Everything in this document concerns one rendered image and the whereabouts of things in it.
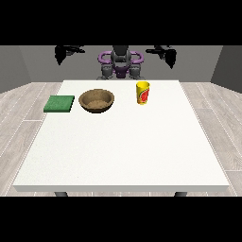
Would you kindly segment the brown wooden bowl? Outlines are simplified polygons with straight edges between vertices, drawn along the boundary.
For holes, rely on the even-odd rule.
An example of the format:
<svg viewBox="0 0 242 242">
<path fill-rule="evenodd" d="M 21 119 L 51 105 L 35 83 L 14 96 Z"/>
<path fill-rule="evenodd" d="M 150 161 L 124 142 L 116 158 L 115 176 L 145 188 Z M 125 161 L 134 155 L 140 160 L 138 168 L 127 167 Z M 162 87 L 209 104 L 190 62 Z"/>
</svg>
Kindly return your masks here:
<svg viewBox="0 0 242 242">
<path fill-rule="evenodd" d="M 112 92 L 104 89 L 93 89 L 84 92 L 79 98 L 80 106 L 90 113 L 102 113 L 107 111 L 114 102 Z"/>
</svg>

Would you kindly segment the yellow cup with melon print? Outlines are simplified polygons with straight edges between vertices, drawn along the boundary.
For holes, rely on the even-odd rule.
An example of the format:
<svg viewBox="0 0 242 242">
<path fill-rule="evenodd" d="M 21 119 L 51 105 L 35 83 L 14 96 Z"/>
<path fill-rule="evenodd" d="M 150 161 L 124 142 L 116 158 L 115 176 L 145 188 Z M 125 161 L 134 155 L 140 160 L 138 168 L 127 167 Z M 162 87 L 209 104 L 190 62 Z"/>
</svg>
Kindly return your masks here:
<svg viewBox="0 0 242 242">
<path fill-rule="evenodd" d="M 137 103 L 140 105 L 145 105 L 147 103 L 148 93 L 149 83 L 147 81 L 138 81 L 136 83 Z"/>
</svg>

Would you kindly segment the green square pad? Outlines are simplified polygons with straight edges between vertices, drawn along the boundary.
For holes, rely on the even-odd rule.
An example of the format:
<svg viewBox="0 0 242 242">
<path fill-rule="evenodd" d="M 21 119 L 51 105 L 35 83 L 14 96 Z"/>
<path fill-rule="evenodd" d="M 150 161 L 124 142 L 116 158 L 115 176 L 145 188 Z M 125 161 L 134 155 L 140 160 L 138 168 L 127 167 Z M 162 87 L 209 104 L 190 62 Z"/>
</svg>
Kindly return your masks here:
<svg viewBox="0 0 242 242">
<path fill-rule="evenodd" d="M 73 95 L 52 95 L 48 98 L 44 112 L 70 112 L 75 97 Z"/>
</svg>

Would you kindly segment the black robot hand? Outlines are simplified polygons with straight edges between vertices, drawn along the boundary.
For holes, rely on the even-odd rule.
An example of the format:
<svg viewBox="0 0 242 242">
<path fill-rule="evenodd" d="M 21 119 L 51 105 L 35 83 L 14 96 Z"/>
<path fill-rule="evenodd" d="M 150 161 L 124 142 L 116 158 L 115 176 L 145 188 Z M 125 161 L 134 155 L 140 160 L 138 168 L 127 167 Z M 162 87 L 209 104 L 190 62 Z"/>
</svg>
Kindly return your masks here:
<svg viewBox="0 0 242 242">
<path fill-rule="evenodd" d="M 148 54 L 158 55 L 161 60 L 173 68 L 177 58 L 177 51 L 170 45 L 155 45 L 152 49 L 147 49 Z"/>
<path fill-rule="evenodd" d="M 71 56 L 74 53 L 84 53 L 80 45 L 57 45 L 55 47 L 55 58 L 58 65 L 61 65 L 67 56 Z"/>
</svg>

